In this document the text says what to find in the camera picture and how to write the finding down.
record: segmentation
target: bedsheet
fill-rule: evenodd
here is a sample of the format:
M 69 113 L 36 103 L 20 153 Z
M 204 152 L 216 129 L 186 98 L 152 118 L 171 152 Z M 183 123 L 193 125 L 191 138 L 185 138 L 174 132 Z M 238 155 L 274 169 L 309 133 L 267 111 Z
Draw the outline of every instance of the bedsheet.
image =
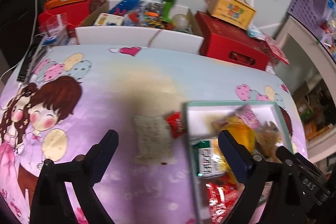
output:
M 0 99 L 8 106 L 0 111 L 0 193 L 24 224 L 43 160 L 86 154 L 109 129 L 119 133 L 119 147 L 94 190 L 114 222 L 196 223 L 186 136 L 173 140 L 173 164 L 136 163 L 134 116 L 167 115 L 188 101 L 275 101 L 289 114 L 292 141 L 307 157 L 293 99 L 264 71 L 183 52 L 78 45 L 54 47 L 28 89 L 18 89 L 17 73 Z M 87 223 L 71 185 L 67 190 L 79 223 Z

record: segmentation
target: cardboard box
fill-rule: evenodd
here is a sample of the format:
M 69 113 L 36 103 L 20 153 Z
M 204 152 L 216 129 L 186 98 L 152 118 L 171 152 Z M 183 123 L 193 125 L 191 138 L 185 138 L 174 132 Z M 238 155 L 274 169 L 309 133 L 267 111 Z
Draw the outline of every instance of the cardboard box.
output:
M 106 3 L 106 0 L 85 0 L 82 2 L 71 3 L 50 10 L 45 10 L 38 15 L 39 23 L 42 25 L 51 16 L 67 13 L 69 36 L 75 37 L 75 28 L 104 3 Z
M 76 28 L 79 44 L 148 47 L 149 41 L 152 41 L 151 48 L 188 52 L 191 54 L 199 53 L 203 42 L 202 32 L 195 17 L 187 7 L 174 5 L 170 10 L 169 17 L 173 17 L 176 14 L 187 15 L 193 34 L 144 27 L 92 26 L 100 13 L 107 13 L 109 7 L 114 7 L 119 2 L 120 0 L 110 0 L 83 20 Z
M 200 11 L 196 20 L 204 36 L 200 55 L 265 70 L 269 56 L 243 30 Z
M 244 30 L 250 25 L 256 10 L 241 0 L 211 0 L 207 10 L 210 15 L 227 21 Z

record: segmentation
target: purple plastic basket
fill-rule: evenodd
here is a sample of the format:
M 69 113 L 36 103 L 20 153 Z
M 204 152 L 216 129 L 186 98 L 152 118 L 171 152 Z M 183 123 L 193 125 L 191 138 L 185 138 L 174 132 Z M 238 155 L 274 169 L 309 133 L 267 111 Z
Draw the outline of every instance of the purple plastic basket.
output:
M 323 31 L 320 25 L 327 4 L 328 0 L 292 0 L 287 12 L 320 39 Z

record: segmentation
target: red snack package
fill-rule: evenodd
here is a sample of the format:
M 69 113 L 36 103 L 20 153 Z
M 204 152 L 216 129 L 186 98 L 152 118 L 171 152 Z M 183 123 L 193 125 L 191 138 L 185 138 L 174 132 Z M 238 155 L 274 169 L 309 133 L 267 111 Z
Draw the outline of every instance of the red snack package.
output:
M 181 122 L 181 112 L 175 112 L 173 115 L 166 118 L 166 121 L 170 125 L 173 139 L 176 139 L 185 133 L 185 128 Z
M 232 210 L 238 196 L 236 186 L 230 182 L 225 182 L 219 186 L 215 183 L 207 183 L 209 198 L 209 212 L 213 224 L 220 224 Z

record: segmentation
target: white tray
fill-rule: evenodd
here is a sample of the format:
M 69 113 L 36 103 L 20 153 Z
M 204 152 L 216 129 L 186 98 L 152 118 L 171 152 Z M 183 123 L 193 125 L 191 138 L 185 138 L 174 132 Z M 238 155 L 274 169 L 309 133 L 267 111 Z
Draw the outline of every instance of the white tray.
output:
M 282 135 L 282 145 L 293 153 L 293 148 L 285 120 L 282 116 L 279 106 L 275 102 L 248 101 L 247 103 L 242 101 L 200 101 L 187 103 L 186 119 L 190 144 L 190 161 L 192 165 L 195 205 L 197 208 L 199 223 L 203 223 L 203 221 L 209 220 L 210 214 L 207 197 L 204 193 L 204 189 L 201 188 L 201 181 L 204 179 L 199 178 L 196 174 L 196 163 L 193 157 L 194 152 L 192 145 L 195 144 L 198 139 L 207 139 L 217 136 L 218 133 L 212 127 L 211 123 L 222 119 L 224 116 L 234 112 L 235 109 L 246 104 L 251 106 L 254 114 L 261 124 L 264 124 L 265 121 L 272 121 L 275 123 Z

